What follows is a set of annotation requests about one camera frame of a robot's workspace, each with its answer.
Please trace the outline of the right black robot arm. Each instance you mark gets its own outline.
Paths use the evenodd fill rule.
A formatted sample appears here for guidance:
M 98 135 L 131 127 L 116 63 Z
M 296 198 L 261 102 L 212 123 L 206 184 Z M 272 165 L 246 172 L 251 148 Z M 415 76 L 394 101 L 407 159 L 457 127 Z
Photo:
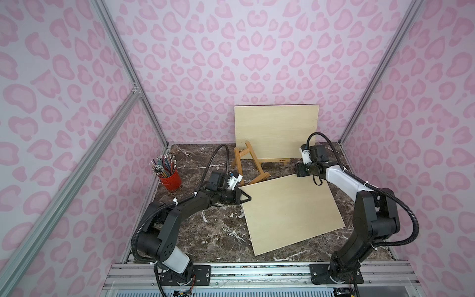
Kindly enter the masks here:
M 363 261 L 380 247 L 414 242 L 419 236 L 420 224 L 416 214 L 392 190 L 378 188 L 358 177 L 344 166 L 338 155 L 335 161 L 330 161 L 328 148 L 336 151 L 324 133 L 313 132 L 300 147 L 302 161 L 296 164 L 295 172 L 300 178 L 312 177 L 317 186 L 328 182 L 354 201 L 353 231 L 346 243 L 333 252 L 327 266 L 311 265 L 311 282 L 314 285 L 349 284 L 357 287 L 363 283 Z M 398 209 L 409 216 L 413 230 L 404 240 L 390 241 L 401 229 Z

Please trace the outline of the wooden easel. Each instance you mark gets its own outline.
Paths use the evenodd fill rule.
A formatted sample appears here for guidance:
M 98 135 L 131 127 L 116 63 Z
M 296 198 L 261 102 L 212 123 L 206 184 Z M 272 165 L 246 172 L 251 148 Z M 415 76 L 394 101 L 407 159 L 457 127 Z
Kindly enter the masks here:
M 239 182 L 240 186 L 248 185 L 248 184 L 256 184 L 262 181 L 265 181 L 270 177 L 269 172 L 265 172 L 262 168 L 262 163 L 257 158 L 257 154 L 252 147 L 252 144 L 249 141 L 245 141 L 244 144 L 246 148 L 239 149 L 237 147 L 234 148 L 235 159 L 233 160 L 231 166 L 237 169 L 237 172 L 242 176 L 241 181 Z M 245 156 L 251 157 L 250 160 L 245 160 L 245 165 L 253 164 L 255 169 L 251 170 L 251 173 L 257 173 L 257 176 L 252 180 L 247 180 L 245 176 L 245 172 L 243 170 L 242 160 Z
M 260 163 L 283 163 L 287 165 L 291 160 L 289 158 L 264 158 L 259 159 Z

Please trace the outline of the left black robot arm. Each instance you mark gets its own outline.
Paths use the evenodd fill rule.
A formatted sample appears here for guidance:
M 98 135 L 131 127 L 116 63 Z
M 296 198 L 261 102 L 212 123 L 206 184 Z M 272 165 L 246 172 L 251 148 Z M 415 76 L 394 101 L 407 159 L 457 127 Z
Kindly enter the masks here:
M 220 149 L 226 153 L 226 170 L 214 170 L 205 177 Z M 168 204 L 153 202 L 148 205 L 131 237 L 131 252 L 135 260 L 152 264 L 158 287 L 166 278 L 179 286 L 193 286 L 197 282 L 193 263 L 177 247 L 179 230 L 184 220 L 209 209 L 225 205 L 241 205 L 252 200 L 238 184 L 242 175 L 230 171 L 230 150 L 220 144 L 213 152 L 197 189 L 188 197 Z

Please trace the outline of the plywood board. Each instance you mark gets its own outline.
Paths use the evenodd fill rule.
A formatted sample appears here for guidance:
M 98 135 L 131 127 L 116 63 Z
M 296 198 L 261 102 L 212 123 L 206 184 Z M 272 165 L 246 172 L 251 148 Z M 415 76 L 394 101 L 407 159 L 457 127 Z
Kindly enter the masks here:
M 236 147 L 250 142 L 259 159 L 301 158 L 300 147 L 317 131 L 319 105 L 235 107 Z
M 295 174 L 242 187 L 242 207 L 259 256 L 345 227 L 330 187 Z

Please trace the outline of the bunch of coloured pencils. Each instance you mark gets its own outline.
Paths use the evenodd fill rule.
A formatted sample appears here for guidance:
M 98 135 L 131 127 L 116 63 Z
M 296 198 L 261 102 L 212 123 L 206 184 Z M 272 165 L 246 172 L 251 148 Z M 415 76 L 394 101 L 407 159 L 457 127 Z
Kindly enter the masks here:
M 150 161 L 152 173 L 158 178 L 169 178 L 176 173 L 176 158 L 172 154 L 164 154 Z

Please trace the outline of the red pencil bucket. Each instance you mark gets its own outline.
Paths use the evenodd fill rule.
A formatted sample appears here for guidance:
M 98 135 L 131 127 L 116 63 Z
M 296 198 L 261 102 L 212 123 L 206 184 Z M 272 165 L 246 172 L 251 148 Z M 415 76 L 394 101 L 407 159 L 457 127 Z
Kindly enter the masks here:
M 176 170 L 172 175 L 167 177 L 160 175 L 159 179 L 162 185 L 169 191 L 177 191 L 182 185 L 182 179 Z

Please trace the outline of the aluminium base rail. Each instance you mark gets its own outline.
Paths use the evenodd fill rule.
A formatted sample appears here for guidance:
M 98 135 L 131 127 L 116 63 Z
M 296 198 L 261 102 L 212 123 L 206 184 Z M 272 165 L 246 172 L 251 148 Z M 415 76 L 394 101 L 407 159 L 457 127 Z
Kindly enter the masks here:
M 115 264 L 103 297 L 350 297 L 352 284 L 314 285 L 319 264 L 310 262 L 214 263 L 195 285 L 164 285 L 158 289 L 149 264 Z M 423 297 L 406 261 L 369 261 L 358 272 L 362 297 Z

